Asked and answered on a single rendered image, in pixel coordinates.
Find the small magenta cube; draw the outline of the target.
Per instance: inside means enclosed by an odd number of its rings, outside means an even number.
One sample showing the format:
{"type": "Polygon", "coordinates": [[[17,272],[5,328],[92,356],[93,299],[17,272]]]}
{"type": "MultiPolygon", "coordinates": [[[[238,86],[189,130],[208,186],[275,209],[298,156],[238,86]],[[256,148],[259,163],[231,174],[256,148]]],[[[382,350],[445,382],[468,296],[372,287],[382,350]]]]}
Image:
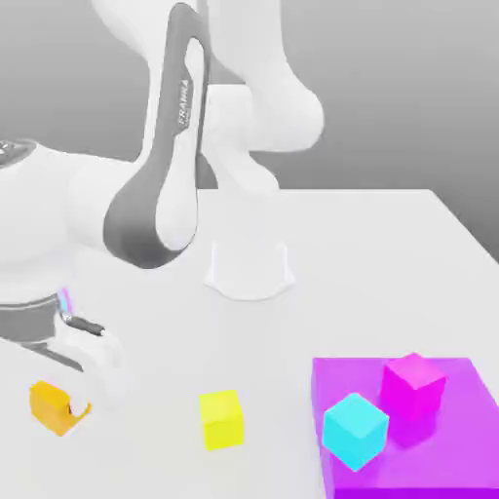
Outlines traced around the small magenta cube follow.
{"type": "Polygon", "coordinates": [[[434,360],[417,353],[384,364],[379,400],[398,444],[412,446],[434,433],[446,381],[434,360]]]}

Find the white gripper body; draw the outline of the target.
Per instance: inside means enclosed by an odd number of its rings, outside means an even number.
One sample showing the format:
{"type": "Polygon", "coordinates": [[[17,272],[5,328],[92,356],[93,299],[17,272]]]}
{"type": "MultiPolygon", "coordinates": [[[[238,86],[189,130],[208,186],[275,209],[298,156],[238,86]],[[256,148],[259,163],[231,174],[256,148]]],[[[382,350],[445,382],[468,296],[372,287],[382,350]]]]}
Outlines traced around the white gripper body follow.
{"type": "Polygon", "coordinates": [[[75,370],[63,381],[71,396],[124,396],[130,388],[122,344],[106,329],[100,335],[72,329],[35,342],[0,337],[0,345],[19,347],[75,370]]]}

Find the small cyan cube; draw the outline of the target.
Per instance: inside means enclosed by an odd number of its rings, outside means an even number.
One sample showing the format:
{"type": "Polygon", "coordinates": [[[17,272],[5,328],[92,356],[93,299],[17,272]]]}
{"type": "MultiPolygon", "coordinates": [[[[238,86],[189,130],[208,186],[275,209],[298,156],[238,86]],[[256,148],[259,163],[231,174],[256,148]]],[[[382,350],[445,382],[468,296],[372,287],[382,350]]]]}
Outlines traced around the small cyan cube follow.
{"type": "Polygon", "coordinates": [[[390,416],[351,393],[323,416],[321,444],[351,471],[357,472],[385,448],[390,416]]]}

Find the large purple box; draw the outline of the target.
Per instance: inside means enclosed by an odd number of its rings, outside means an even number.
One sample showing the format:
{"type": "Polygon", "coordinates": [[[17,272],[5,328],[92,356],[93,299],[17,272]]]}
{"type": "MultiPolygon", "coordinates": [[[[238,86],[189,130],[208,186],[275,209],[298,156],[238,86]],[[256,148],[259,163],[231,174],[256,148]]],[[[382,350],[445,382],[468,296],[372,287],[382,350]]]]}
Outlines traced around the large purple box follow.
{"type": "Polygon", "coordinates": [[[470,360],[433,360],[447,375],[434,433],[401,446],[389,423],[384,450],[357,472],[323,448],[323,416],[351,393],[387,413],[379,400],[386,360],[312,361],[311,400],[326,499],[499,499],[499,405],[470,360]]]}

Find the small yellow cube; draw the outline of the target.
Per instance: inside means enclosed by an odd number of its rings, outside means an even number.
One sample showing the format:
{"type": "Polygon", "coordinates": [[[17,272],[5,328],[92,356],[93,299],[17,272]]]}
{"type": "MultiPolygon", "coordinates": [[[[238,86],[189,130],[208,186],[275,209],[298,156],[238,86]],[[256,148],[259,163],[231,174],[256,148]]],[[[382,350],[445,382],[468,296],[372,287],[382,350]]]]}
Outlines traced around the small yellow cube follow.
{"type": "Polygon", "coordinates": [[[199,408],[206,450],[244,442],[244,416],[236,390],[200,395],[199,408]]]}

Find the small orange cube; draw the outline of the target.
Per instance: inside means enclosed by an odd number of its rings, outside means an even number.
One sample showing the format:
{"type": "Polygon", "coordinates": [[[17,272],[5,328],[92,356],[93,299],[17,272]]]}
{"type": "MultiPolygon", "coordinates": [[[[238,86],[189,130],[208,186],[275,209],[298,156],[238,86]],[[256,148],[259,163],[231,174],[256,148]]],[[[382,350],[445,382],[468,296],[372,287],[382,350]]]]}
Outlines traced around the small orange cube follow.
{"type": "Polygon", "coordinates": [[[40,380],[29,388],[31,415],[49,431],[63,437],[92,411],[87,404],[85,410],[75,414],[70,396],[51,383],[40,380]]]}

